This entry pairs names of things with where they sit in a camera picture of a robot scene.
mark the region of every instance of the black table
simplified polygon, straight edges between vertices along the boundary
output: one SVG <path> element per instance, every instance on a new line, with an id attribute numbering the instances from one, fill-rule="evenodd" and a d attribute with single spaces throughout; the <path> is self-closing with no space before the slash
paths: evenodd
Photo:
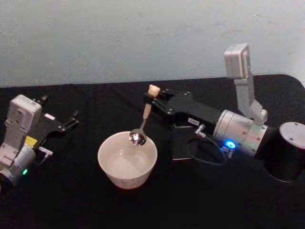
<path id="1" fill-rule="evenodd" d="M 305 123 L 305 90 L 286 75 L 256 76 L 257 100 L 269 112 L 267 125 Z M 65 121 L 77 109 L 80 125 L 45 147 L 54 155 L 30 168 L 8 195 L 0 198 L 1 228 L 304 228 L 305 174 L 292 183 L 271 178 L 261 161 L 235 154 L 224 167 L 172 161 L 171 131 L 152 115 L 145 132 L 158 148 L 158 160 L 139 189 L 115 187 L 100 169 L 97 151 L 110 135 L 142 121 L 142 94 L 152 82 L 18 87 L 0 89 L 3 139 L 9 101 L 18 94 L 49 95 L 43 111 Z M 233 82 L 196 79 L 153 82 L 161 88 L 192 91 L 220 110 L 237 111 Z"/>

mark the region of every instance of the black cable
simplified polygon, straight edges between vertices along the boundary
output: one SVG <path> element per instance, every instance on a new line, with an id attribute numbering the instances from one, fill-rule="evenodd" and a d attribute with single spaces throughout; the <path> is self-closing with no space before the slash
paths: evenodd
<path id="1" fill-rule="evenodd" d="M 207 165 L 210 165 L 210 166 L 223 166 L 223 165 L 225 165 L 225 164 L 227 163 L 227 158 L 226 158 L 226 156 L 225 156 L 223 150 L 219 147 L 219 145 L 218 145 L 215 141 L 213 141 L 213 140 L 212 140 L 211 138 L 209 138 L 208 136 L 206 136 L 205 139 L 207 139 L 208 142 L 209 142 L 210 144 L 212 144 L 213 146 L 215 146 L 215 147 L 220 151 L 220 154 L 221 154 L 221 156 L 222 156 L 222 158 L 223 158 L 223 159 L 222 159 L 222 162 L 206 161 L 206 160 L 203 160 L 203 159 L 201 159 L 201 158 L 198 158 L 198 157 L 194 156 L 194 155 L 191 153 L 191 151 L 190 151 L 190 144 L 191 144 L 192 142 L 203 142 L 202 140 L 200 140 L 200 139 L 198 139 L 198 138 L 192 138 L 192 139 L 190 139 L 190 140 L 187 142 L 187 145 L 186 145 L 187 154 L 188 154 L 191 158 L 195 159 L 196 161 L 199 161 L 199 162 L 201 162 L 201 163 L 204 163 L 204 164 L 207 164 Z"/>

